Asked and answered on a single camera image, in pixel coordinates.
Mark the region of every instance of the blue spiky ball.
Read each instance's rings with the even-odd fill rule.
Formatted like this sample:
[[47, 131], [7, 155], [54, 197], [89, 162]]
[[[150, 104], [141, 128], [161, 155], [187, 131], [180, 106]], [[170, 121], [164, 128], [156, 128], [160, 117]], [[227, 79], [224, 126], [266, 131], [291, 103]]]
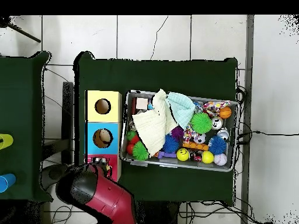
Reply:
[[165, 136], [165, 143], [163, 145], [163, 150], [165, 153], [172, 153], [179, 149], [179, 142], [171, 135]]
[[213, 155], [220, 155], [224, 153], [227, 147], [227, 143], [219, 136], [214, 136], [208, 142], [208, 150], [213, 153]]

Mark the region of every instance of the mint green cloth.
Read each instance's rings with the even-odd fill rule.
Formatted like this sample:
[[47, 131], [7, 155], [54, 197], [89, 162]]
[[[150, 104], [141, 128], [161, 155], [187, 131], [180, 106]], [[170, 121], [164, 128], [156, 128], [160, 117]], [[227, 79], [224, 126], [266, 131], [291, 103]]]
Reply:
[[174, 92], [170, 92], [165, 101], [168, 103], [175, 121], [185, 130], [194, 114], [193, 102], [187, 96]]

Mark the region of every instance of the blue cup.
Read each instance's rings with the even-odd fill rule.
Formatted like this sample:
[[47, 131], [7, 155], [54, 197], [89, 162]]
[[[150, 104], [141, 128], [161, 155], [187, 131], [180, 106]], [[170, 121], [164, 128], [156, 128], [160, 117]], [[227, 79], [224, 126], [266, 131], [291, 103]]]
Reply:
[[4, 174], [0, 176], [0, 193], [6, 191], [7, 188], [11, 187], [16, 182], [16, 176], [12, 173]]

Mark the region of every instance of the circular hole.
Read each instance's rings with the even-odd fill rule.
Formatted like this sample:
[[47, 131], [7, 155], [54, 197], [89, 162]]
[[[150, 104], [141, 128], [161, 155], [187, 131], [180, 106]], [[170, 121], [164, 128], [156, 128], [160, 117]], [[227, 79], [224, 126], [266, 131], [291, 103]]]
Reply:
[[107, 148], [112, 143], [113, 137], [108, 129], [99, 129], [94, 133], [92, 139], [98, 148]]
[[107, 114], [111, 110], [111, 104], [107, 99], [99, 99], [95, 104], [95, 110], [99, 114]]

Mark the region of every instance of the green tablecloth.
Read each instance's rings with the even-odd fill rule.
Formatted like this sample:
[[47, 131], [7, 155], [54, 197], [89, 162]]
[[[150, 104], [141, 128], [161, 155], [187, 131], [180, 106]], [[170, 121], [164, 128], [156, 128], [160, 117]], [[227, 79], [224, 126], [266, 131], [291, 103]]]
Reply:
[[12, 146], [0, 150], [0, 174], [13, 173], [16, 183], [0, 199], [49, 201], [40, 188], [43, 104], [41, 76], [49, 53], [31, 58], [0, 57], [0, 133]]
[[[123, 103], [130, 89], [157, 92], [160, 88], [188, 96], [235, 100], [236, 67], [235, 58], [130, 61], [93, 59], [89, 52], [80, 53], [74, 62], [75, 85], [79, 87], [75, 89], [75, 93], [79, 91], [79, 161], [84, 161], [85, 90], [119, 91]], [[119, 183], [134, 194], [135, 200], [223, 200], [232, 204], [233, 171], [172, 169], [153, 164], [139, 167], [122, 162]]]

